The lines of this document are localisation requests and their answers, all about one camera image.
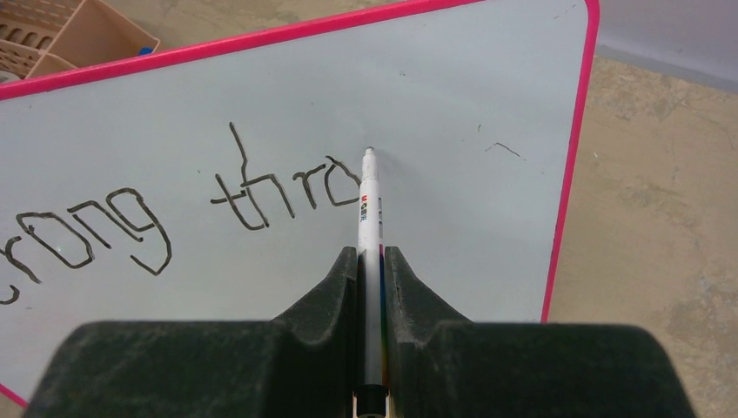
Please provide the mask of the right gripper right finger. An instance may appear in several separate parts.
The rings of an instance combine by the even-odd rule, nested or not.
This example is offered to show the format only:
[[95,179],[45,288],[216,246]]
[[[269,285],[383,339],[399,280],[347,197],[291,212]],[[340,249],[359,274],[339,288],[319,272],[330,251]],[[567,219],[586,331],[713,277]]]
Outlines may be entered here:
[[474,322],[385,252],[391,410],[397,417],[691,417],[646,330]]

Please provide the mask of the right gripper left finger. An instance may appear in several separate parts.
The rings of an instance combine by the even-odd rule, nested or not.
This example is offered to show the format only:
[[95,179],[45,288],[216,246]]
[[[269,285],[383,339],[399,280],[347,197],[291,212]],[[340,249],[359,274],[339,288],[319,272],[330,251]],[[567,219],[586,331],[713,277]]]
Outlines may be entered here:
[[28,417],[349,417],[357,254],[272,320],[97,321],[58,347]]

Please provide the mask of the white marker pen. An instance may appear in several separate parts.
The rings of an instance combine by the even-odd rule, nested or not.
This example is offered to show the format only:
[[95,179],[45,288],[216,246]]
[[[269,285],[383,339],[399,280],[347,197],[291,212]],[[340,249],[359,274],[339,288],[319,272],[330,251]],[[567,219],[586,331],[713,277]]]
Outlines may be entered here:
[[382,200],[376,152],[366,149],[359,185],[356,415],[385,417],[388,396]]

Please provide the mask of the red-framed whiteboard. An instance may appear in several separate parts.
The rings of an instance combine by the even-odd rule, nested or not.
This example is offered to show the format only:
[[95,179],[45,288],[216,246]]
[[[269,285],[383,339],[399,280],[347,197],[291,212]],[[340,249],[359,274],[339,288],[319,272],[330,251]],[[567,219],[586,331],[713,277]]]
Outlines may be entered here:
[[357,240],[466,317],[545,320],[595,1],[406,1],[1,88],[1,392],[99,320],[264,320]]

